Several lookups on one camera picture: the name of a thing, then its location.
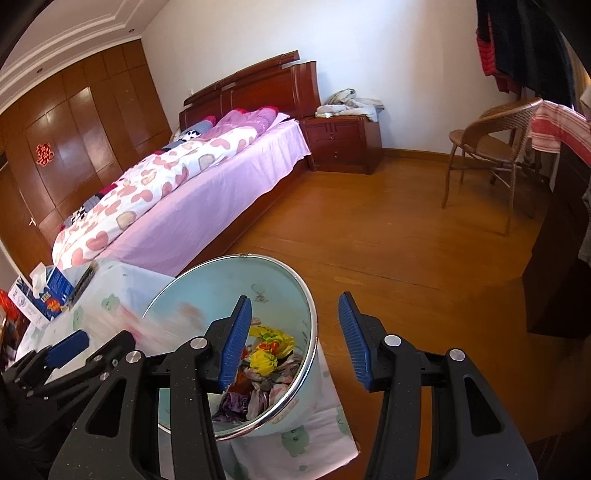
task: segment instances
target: bin rim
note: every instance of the bin rim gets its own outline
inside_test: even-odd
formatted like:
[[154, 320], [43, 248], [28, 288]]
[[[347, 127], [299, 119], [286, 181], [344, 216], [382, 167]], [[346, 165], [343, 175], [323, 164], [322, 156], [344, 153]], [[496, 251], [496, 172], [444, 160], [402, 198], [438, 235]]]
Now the bin rim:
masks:
[[[164, 294], [164, 292], [167, 291], [176, 281], [180, 280], [185, 275], [190, 274], [193, 270], [195, 270], [197, 268], [204, 267], [205, 265], [209, 265], [211, 263], [218, 262], [218, 261], [224, 260], [226, 258], [256, 258], [259, 260], [269, 261], [269, 262], [271, 262], [275, 265], [279, 265], [280, 267], [283, 267], [285, 270], [287, 270], [295, 278], [296, 282], [298, 283], [298, 285], [300, 286], [300, 288], [304, 292], [304, 296], [306, 297], [306, 302], [308, 303], [308, 310], [310, 313], [310, 341], [308, 344], [308, 348], [305, 352], [304, 358], [302, 359], [300, 369], [296, 373], [293, 381], [291, 382], [289, 388], [287, 389], [287, 392], [285, 392], [285, 394], [280, 398], [280, 400], [275, 405], [273, 405], [271, 408], [269, 408], [268, 410], [263, 412], [261, 415], [259, 415], [257, 418], [255, 418], [254, 420], [246, 422], [242, 425], [238, 425], [238, 426], [231, 428], [229, 430], [224, 430], [223, 432], [215, 432], [216, 440], [230, 440], [230, 439], [234, 439], [237, 437], [241, 437], [243, 435], [246, 435], [247, 433], [250, 433], [250, 432], [256, 430], [257, 428], [261, 427], [262, 425], [264, 425], [268, 421], [271, 421], [273, 418], [277, 417], [281, 413], [281, 411], [287, 406], [287, 404], [296, 396], [296, 394], [300, 390], [301, 386], [304, 384], [304, 380], [308, 376], [308, 373], [310, 372], [310, 370], [312, 368], [312, 363], [314, 361], [314, 358], [316, 357], [317, 344], [318, 344], [318, 319], [316, 316], [316, 306], [314, 305], [314, 300], [312, 298], [312, 294], [310, 293], [310, 289], [305, 284], [302, 277], [300, 277], [300, 275], [293, 268], [291, 268], [289, 265], [286, 265], [285, 263], [277, 260], [276, 258], [267, 257], [265, 255], [258, 255], [258, 254], [224, 255], [223, 257], [217, 257], [212, 260], [208, 260], [202, 264], [197, 265], [196, 267], [191, 268], [190, 270], [187, 270], [185, 273], [183, 273], [182, 275], [179, 275], [172, 282], [170, 282], [168, 285], [166, 285], [162, 289], [162, 291], [160, 293], [158, 293], [158, 295], [156, 295], [154, 300], [152, 300], [152, 302], [150, 302], [150, 305], [148, 305], [148, 308], [146, 309], [146, 311], [142, 315], [142, 318], [144, 318], [146, 316], [146, 314], [149, 312], [152, 305], [158, 300], [158, 298], [160, 298], [160, 295]], [[161, 430], [170, 434], [170, 429], [167, 426], [162, 425], [160, 422], [158, 422], [158, 428], [160, 428]]]

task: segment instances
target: chair leg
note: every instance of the chair leg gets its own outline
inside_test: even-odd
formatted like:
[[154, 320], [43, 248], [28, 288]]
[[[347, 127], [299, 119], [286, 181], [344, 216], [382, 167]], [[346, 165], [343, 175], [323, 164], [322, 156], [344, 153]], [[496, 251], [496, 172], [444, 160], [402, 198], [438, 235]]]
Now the chair leg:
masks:
[[464, 172], [466, 167], [466, 152], [462, 150], [462, 172], [460, 173], [460, 185], [464, 183]]
[[457, 145], [454, 144], [452, 151], [449, 154], [449, 163], [447, 165], [447, 172], [445, 173], [445, 193], [443, 194], [443, 201], [441, 202], [441, 208], [445, 208], [447, 203], [447, 197], [449, 196], [449, 174], [452, 171], [453, 157], [456, 154]]
[[515, 202], [515, 184], [517, 183], [517, 163], [513, 162], [511, 170], [511, 188], [509, 190], [509, 216], [507, 217], [507, 225], [505, 225], [505, 236], [509, 236], [509, 229], [511, 228], [511, 219], [513, 217], [513, 204]]

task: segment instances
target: ceiling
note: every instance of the ceiling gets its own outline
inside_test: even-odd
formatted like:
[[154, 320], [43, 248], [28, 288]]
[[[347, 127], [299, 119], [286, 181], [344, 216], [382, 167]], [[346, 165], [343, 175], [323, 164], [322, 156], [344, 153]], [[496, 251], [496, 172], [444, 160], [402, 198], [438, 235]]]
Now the ceiling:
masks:
[[140, 38], [167, 1], [54, 0], [29, 26], [0, 69], [0, 112], [68, 65]]

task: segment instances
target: blue gripper pad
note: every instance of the blue gripper pad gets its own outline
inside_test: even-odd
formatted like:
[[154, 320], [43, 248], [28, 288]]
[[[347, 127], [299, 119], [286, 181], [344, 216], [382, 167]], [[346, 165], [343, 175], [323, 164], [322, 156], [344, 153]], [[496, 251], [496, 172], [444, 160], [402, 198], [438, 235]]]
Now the blue gripper pad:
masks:
[[339, 297], [339, 322], [345, 336], [355, 376], [366, 390], [370, 390], [374, 381], [371, 373], [371, 355], [359, 328], [357, 314], [345, 294]]
[[244, 298], [238, 311], [236, 311], [236, 308], [234, 309], [232, 319], [234, 320], [234, 324], [223, 347], [218, 377], [218, 383], [222, 390], [227, 390], [236, 379], [242, 350], [244, 349], [244, 344], [248, 337], [248, 329], [251, 327], [252, 322], [252, 304], [249, 298]]
[[45, 364], [50, 368], [61, 368], [76, 355], [88, 348], [88, 335], [83, 330], [77, 330], [69, 337], [55, 344], [45, 358]]

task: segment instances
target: pink bed sheet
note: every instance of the pink bed sheet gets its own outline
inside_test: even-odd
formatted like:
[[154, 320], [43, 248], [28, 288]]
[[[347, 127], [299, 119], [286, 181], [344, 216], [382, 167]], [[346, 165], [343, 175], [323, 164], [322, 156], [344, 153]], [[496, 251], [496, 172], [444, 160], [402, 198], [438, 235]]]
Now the pink bed sheet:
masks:
[[310, 154], [297, 121], [271, 128], [227, 162], [158, 202], [98, 258], [178, 275], [214, 238]]

